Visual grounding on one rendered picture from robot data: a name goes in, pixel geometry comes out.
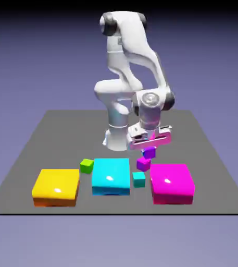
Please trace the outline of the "large magenta box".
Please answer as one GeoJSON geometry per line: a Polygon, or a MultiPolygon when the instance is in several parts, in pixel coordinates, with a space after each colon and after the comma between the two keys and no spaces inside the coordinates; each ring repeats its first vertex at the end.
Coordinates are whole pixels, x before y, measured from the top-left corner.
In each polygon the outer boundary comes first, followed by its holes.
{"type": "Polygon", "coordinates": [[[153,204],[193,203],[195,185],[186,164],[152,164],[150,180],[153,204]]]}

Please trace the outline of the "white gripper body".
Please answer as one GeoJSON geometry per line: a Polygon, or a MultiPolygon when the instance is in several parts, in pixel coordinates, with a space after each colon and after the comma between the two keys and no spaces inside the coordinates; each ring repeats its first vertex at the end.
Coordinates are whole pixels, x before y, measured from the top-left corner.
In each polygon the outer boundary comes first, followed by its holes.
{"type": "Polygon", "coordinates": [[[155,129],[144,129],[141,125],[132,125],[127,132],[128,150],[158,147],[171,142],[172,126],[158,126],[155,129]]]}

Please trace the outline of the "small green cube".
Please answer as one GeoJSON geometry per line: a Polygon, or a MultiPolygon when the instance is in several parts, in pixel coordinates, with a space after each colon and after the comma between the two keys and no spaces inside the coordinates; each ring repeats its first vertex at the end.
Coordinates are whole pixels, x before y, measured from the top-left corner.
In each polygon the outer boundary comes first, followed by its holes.
{"type": "Polygon", "coordinates": [[[90,174],[93,170],[94,161],[91,159],[83,159],[80,163],[80,171],[84,174],[90,174]]]}

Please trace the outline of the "small teal cube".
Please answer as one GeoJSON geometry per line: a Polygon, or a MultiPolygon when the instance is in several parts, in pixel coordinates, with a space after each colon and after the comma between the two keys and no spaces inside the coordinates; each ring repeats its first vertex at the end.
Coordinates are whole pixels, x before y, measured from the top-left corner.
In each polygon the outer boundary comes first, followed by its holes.
{"type": "Polygon", "coordinates": [[[143,172],[133,172],[133,185],[135,188],[145,187],[145,174],[143,172]]]}

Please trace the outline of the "large yellow box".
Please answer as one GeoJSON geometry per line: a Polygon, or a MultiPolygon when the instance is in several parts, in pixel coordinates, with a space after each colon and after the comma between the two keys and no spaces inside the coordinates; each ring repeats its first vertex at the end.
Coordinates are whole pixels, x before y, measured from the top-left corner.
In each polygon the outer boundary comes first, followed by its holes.
{"type": "Polygon", "coordinates": [[[32,189],[36,207],[73,207],[80,186],[78,169],[42,169],[32,189]]]}

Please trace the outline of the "small violet cube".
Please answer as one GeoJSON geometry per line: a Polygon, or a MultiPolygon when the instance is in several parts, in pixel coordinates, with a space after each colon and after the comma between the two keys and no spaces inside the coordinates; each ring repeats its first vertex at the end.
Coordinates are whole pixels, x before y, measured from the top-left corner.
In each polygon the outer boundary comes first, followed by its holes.
{"type": "Polygon", "coordinates": [[[147,147],[142,150],[143,157],[145,159],[153,159],[156,157],[156,147],[147,147]]]}

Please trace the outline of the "small magenta cube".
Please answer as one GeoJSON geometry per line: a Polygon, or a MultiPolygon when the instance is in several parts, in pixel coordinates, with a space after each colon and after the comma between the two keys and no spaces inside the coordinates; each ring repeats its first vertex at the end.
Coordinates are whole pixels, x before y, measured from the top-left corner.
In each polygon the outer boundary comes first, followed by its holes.
{"type": "Polygon", "coordinates": [[[151,159],[141,157],[136,160],[136,168],[142,172],[146,172],[150,169],[151,159]]]}

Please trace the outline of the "large cyan box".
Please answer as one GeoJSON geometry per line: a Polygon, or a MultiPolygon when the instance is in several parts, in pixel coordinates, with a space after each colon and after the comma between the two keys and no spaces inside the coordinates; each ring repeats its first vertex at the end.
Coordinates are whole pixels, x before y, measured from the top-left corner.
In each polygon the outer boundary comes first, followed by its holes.
{"type": "Polygon", "coordinates": [[[127,158],[94,160],[92,195],[128,196],[131,189],[130,160],[127,158]]]}

